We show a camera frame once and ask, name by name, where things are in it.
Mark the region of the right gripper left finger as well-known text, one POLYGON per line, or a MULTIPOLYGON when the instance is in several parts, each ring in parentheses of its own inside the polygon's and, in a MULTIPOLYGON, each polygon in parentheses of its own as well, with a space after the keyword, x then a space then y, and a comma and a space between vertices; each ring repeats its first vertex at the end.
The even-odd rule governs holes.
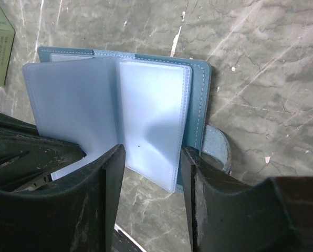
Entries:
POLYGON ((118 144, 41 190, 0 190, 0 251, 110 251, 125 159, 118 144))

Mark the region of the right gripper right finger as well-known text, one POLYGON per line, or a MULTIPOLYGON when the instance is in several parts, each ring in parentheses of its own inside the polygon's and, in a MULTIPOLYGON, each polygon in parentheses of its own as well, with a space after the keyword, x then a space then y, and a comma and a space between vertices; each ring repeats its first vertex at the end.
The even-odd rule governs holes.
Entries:
POLYGON ((250 186, 181 151, 192 251, 313 251, 313 176, 250 186))

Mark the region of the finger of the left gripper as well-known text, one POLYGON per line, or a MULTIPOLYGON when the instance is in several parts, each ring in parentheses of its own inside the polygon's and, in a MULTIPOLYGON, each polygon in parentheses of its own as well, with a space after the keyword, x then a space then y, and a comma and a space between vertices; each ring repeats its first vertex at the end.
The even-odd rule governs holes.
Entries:
POLYGON ((0 190, 34 190, 83 157, 78 145, 40 136, 36 126, 0 113, 0 190))

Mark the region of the blue card holder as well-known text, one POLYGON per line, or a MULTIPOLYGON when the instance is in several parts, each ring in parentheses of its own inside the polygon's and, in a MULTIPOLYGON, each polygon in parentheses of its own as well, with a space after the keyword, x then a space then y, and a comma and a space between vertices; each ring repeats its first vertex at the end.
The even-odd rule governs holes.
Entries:
POLYGON ((37 130, 75 143, 81 160, 51 173, 57 180, 117 144, 126 166, 168 192, 181 191, 181 148, 207 154, 229 172, 226 136, 206 125, 212 67, 202 60, 121 51, 39 47, 23 66, 37 130))

